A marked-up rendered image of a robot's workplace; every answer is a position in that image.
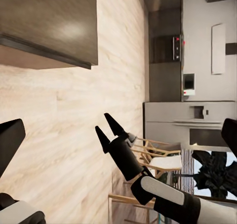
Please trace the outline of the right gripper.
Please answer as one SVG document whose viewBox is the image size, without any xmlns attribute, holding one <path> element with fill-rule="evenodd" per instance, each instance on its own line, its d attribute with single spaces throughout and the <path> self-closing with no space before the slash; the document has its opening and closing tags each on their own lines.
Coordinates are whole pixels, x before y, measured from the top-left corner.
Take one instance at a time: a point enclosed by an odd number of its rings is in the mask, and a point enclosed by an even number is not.
<svg viewBox="0 0 237 224">
<path fill-rule="evenodd" d="M 135 161 L 136 156 L 126 142 L 126 139 L 129 137 L 128 133 L 124 131 L 122 126 L 109 113 L 105 113 L 104 115 L 114 136 L 117 135 L 118 138 L 110 142 L 98 126 L 95 127 L 95 130 L 102 145 L 103 152 L 109 152 L 118 168 L 122 169 L 126 164 Z"/>
</svg>

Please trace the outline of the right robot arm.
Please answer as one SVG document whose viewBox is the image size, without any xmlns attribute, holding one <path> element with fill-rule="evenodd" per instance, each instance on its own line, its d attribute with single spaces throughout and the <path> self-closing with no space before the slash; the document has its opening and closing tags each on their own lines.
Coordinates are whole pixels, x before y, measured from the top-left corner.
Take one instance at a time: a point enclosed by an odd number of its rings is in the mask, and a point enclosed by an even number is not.
<svg viewBox="0 0 237 224">
<path fill-rule="evenodd" d="M 132 183 L 131 190 L 140 202 L 139 205 L 146 205 L 154 199 L 152 209 L 161 213 L 163 219 L 170 217 L 179 224 L 237 224 L 237 209 L 200 199 L 173 187 L 173 172 L 171 186 L 155 179 L 146 166 L 141 166 L 131 149 L 139 138 L 125 132 L 109 113 L 104 115 L 114 136 L 117 135 L 118 138 L 110 142 L 96 126 L 103 152 L 110 153 L 127 181 L 137 177 Z"/>
</svg>

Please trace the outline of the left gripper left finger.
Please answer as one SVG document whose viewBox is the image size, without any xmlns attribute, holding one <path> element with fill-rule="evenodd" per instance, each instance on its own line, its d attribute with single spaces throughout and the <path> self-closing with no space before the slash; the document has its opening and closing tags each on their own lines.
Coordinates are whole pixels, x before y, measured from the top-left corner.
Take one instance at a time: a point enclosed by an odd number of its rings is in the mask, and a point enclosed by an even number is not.
<svg viewBox="0 0 237 224">
<path fill-rule="evenodd" d="M 0 124 L 0 177 L 26 137 L 21 118 Z"/>
</svg>

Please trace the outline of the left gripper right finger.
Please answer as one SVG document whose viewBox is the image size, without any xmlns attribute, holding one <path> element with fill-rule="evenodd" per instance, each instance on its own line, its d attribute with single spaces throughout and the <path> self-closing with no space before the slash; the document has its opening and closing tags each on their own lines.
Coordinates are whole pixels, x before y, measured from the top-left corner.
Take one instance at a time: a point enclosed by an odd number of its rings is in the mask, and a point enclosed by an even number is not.
<svg viewBox="0 0 237 224">
<path fill-rule="evenodd" d="M 237 157 L 237 120 L 226 118 L 221 135 L 233 154 Z"/>
</svg>

